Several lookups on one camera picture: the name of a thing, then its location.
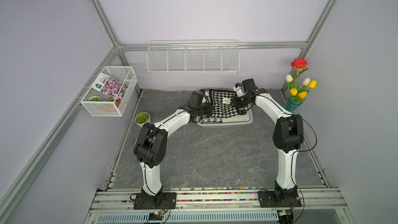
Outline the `flower seed packet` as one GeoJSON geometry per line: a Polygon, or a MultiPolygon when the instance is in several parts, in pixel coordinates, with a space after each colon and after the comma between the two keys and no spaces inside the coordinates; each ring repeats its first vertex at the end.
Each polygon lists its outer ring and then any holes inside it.
{"type": "Polygon", "coordinates": [[[91,88],[113,98],[116,101],[122,101],[128,86],[113,77],[110,77],[104,73],[99,73],[97,78],[92,83],[91,88]]]}

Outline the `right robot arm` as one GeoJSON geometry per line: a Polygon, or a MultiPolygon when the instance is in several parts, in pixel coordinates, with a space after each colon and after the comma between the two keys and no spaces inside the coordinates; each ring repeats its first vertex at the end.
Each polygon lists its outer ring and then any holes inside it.
{"type": "Polygon", "coordinates": [[[263,88],[258,88],[254,79],[237,83],[231,104],[242,110],[258,106],[275,123],[273,143],[278,149],[278,174],[275,181],[274,199],[278,202],[298,197],[295,172],[297,154],[304,142],[303,119],[284,109],[263,88]]]}

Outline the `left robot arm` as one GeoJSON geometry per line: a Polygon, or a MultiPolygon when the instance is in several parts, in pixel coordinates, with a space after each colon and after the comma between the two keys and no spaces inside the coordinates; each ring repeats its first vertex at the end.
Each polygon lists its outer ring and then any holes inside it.
{"type": "Polygon", "coordinates": [[[160,164],[165,158],[167,139],[179,128],[194,122],[197,117],[211,114],[211,103],[204,90],[194,91],[189,101],[164,120],[145,123],[134,145],[134,154],[143,172],[142,195],[146,200],[162,200],[163,185],[160,164]]]}

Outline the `houndstooth scarf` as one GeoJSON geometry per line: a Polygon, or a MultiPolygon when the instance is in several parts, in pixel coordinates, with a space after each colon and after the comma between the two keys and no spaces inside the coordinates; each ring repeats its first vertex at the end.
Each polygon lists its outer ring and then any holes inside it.
{"type": "Polygon", "coordinates": [[[232,105],[233,98],[237,96],[234,91],[209,89],[211,101],[211,115],[215,118],[230,118],[239,115],[238,108],[232,105]]]}

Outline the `small potted green plant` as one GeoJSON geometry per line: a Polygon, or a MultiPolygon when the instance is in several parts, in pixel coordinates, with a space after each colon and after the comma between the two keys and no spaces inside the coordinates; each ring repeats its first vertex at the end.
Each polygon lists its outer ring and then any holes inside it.
{"type": "Polygon", "coordinates": [[[136,115],[134,121],[140,128],[142,128],[144,124],[151,123],[151,118],[149,113],[140,112],[139,114],[136,115]]]}

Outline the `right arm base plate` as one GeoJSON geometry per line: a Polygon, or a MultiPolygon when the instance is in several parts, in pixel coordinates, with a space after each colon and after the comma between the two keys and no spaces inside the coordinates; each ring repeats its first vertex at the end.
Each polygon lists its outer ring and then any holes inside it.
{"type": "Polygon", "coordinates": [[[296,191],[258,191],[258,198],[261,208],[296,208],[301,207],[302,202],[296,191]]]}

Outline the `white plastic basket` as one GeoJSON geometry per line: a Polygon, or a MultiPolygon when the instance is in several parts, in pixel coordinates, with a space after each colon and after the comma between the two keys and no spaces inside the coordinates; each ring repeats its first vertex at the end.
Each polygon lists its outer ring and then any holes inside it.
{"type": "Polygon", "coordinates": [[[250,120],[248,122],[236,122],[236,123],[200,123],[199,117],[197,118],[197,124],[204,129],[217,129],[217,128],[240,128],[244,125],[251,124],[253,122],[252,111],[250,113],[250,120]]]}

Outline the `glass vase with flowers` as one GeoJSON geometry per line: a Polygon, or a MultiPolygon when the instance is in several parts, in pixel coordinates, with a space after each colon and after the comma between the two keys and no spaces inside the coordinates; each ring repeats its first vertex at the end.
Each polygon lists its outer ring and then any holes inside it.
{"type": "Polygon", "coordinates": [[[299,77],[308,70],[308,62],[304,58],[295,59],[290,63],[293,73],[286,76],[286,83],[289,88],[289,97],[287,98],[285,109],[292,114],[297,108],[306,101],[311,89],[317,87],[318,82],[309,77],[299,83],[299,77]]]}

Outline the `black white patterned scarf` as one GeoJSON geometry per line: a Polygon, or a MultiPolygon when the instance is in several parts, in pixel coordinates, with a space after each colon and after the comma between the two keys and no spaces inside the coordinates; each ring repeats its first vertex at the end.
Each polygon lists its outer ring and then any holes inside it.
{"type": "Polygon", "coordinates": [[[200,123],[236,123],[236,122],[248,122],[250,120],[250,113],[247,112],[244,115],[235,115],[232,117],[213,117],[213,116],[200,116],[200,123]]]}

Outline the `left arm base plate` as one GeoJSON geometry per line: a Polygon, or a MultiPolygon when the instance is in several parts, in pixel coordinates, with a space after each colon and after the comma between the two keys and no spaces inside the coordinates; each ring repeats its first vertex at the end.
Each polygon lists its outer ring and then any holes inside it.
{"type": "Polygon", "coordinates": [[[134,200],[135,210],[147,209],[175,209],[177,203],[177,194],[166,192],[160,195],[151,196],[145,192],[136,194],[134,200]]]}

